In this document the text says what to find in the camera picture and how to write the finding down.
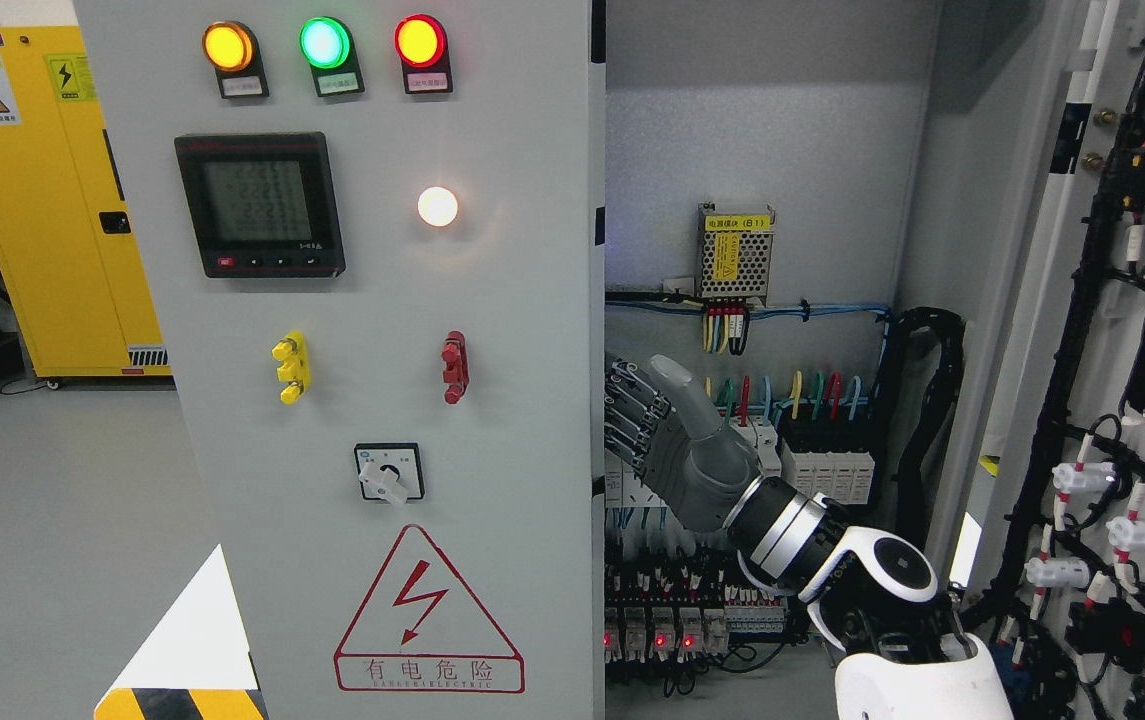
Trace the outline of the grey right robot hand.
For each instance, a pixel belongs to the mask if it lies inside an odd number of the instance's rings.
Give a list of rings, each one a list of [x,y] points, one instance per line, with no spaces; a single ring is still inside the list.
[[[641,366],[605,356],[605,448],[626,461],[690,530],[727,528],[759,478],[758,454],[728,427],[703,383],[677,361]]]

